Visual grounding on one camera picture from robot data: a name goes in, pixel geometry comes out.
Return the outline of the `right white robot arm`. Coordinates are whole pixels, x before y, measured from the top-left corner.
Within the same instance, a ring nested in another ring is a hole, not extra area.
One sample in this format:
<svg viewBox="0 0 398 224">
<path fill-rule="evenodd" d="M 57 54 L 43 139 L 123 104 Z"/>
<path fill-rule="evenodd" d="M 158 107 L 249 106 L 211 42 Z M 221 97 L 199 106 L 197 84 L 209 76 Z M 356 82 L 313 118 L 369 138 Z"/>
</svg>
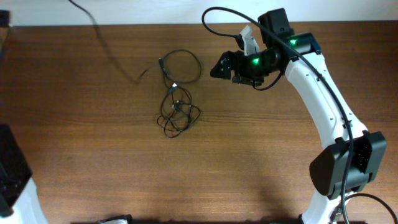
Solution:
<svg viewBox="0 0 398 224">
<path fill-rule="evenodd" d="M 387 142 L 370 133 L 352 112 L 333 82 L 321 47 L 313 34 L 296 34 L 282 8 L 250 20 L 234 36 L 239 50 L 222 54 L 210 75 L 263 90 L 266 76 L 277 72 L 298 91 L 315 123 L 322 152 L 310 163 L 315 187 L 298 223 L 336 223 L 347 220 L 347 202 L 363 196 L 364 187 L 378 173 Z M 251 26 L 261 30 L 261 50 Z"/>
</svg>

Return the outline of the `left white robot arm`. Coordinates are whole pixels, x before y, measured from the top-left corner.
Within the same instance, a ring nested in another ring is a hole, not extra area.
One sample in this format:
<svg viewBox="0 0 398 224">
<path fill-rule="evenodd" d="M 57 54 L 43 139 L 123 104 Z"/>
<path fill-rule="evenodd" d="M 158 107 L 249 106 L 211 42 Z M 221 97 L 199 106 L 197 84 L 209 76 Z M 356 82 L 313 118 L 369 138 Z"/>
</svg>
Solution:
<svg viewBox="0 0 398 224">
<path fill-rule="evenodd" d="M 11 126 L 1 123 L 1 223 L 47 223 L 33 171 Z"/>
</svg>

